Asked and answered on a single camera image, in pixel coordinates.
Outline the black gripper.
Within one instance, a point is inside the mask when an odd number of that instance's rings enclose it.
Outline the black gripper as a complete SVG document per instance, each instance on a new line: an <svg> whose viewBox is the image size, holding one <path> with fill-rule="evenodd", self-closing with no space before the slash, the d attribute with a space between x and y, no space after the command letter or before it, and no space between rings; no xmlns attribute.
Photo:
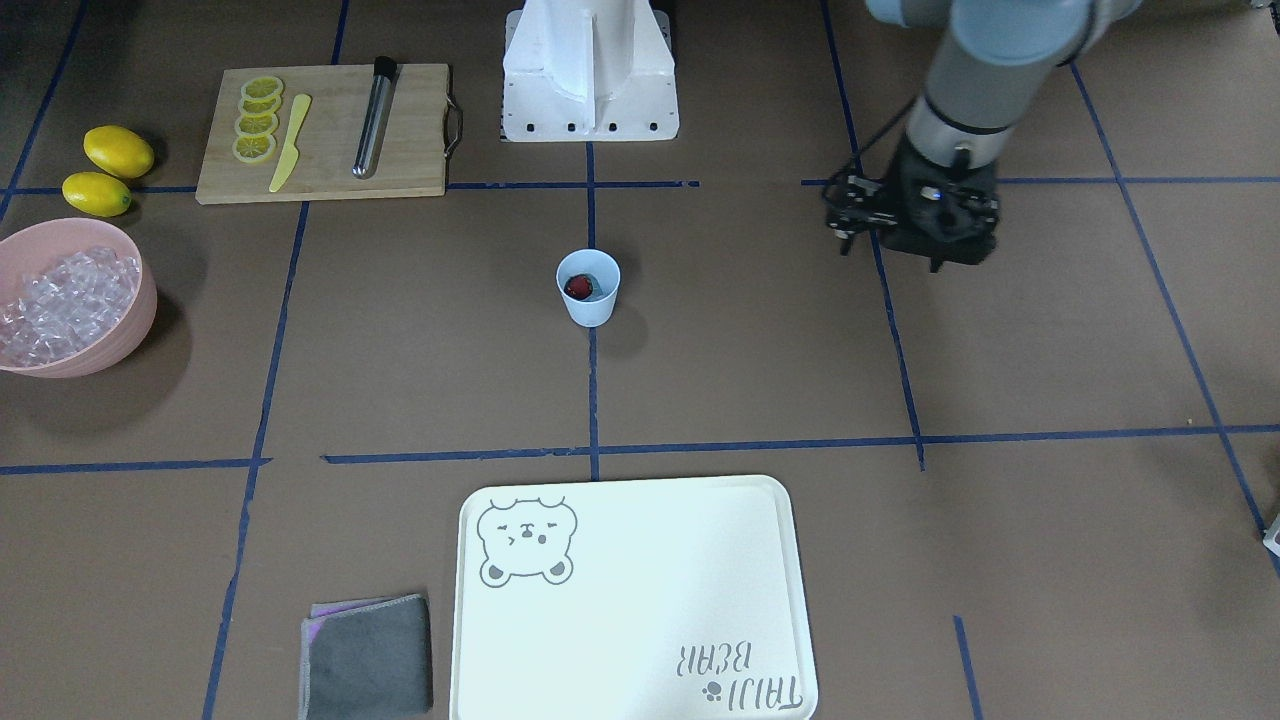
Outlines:
<svg viewBox="0 0 1280 720"><path fill-rule="evenodd" d="M945 263L982 264L997 247L1000 222L997 165L961 163L937 165L908 138L895 147L884 182L896 224L879 233L883 249L931 261L937 272Z"/></svg>

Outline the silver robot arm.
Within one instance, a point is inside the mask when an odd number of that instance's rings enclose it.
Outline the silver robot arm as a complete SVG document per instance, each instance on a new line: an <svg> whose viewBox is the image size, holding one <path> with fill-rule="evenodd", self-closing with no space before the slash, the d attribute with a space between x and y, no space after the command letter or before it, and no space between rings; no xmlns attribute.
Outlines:
<svg viewBox="0 0 1280 720"><path fill-rule="evenodd" d="M942 32L883 177L886 249L974 266L996 247L997 164L1051 72L1135 1L870 1L879 22Z"/></svg>

